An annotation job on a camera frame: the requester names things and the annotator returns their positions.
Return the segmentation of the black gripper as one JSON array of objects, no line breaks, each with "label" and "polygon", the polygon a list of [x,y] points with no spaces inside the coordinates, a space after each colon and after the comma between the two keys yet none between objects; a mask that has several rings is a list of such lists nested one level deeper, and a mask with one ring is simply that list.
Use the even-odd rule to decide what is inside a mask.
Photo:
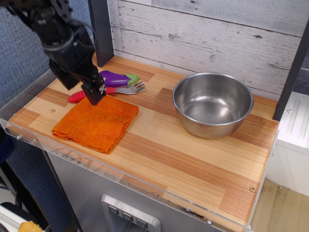
[{"label": "black gripper", "polygon": [[50,59],[51,70],[66,89],[83,82],[82,90],[92,105],[106,96],[104,79],[92,62],[95,49],[84,26],[73,28],[67,41],[44,45],[43,49]]}]

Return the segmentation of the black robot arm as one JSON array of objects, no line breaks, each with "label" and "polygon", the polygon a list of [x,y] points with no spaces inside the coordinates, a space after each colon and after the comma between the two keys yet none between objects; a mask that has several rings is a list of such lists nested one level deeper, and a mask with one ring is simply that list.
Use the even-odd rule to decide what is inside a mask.
[{"label": "black robot arm", "polygon": [[86,23],[71,17],[67,0],[2,0],[4,7],[37,34],[49,67],[66,89],[82,82],[82,90],[92,105],[106,95],[106,87],[92,58],[95,46]]}]

